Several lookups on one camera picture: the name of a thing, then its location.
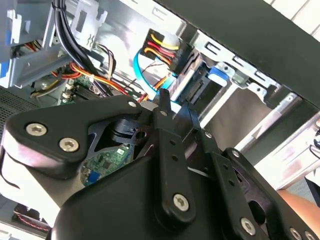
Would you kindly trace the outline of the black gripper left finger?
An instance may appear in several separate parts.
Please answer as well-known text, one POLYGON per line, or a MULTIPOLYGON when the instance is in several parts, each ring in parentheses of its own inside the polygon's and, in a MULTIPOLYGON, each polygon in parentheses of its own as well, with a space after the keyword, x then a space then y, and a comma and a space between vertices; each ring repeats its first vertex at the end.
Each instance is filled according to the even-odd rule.
POLYGON ((182 138, 175 132, 170 95, 149 110, 125 95, 40 108, 11 116, 1 141, 1 192, 56 221, 62 205, 81 190, 86 159, 115 144, 141 148, 155 161, 155 207, 186 222, 195 213, 182 138))

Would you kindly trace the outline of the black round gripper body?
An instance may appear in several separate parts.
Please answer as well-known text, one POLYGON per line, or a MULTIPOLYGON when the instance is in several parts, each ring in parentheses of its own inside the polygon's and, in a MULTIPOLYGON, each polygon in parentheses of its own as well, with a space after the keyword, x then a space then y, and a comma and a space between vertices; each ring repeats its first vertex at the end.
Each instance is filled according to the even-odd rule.
POLYGON ((213 182, 189 171, 195 221, 169 229, 155 216, 154 164, 142 159, 72 195, 61 207, 53 240, 246 240, 240 222, 232 227, 213 182))

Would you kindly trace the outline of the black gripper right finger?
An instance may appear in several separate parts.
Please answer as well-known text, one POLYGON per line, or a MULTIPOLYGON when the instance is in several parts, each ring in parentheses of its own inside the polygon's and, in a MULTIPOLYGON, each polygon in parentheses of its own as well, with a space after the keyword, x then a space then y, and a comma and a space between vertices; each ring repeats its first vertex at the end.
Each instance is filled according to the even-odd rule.
POLYGON ((316 240, 317 234, 238 150, 220 150, 185 102, 174 118, 186 164, 213 186, 214 206, 227 240, 316 240))

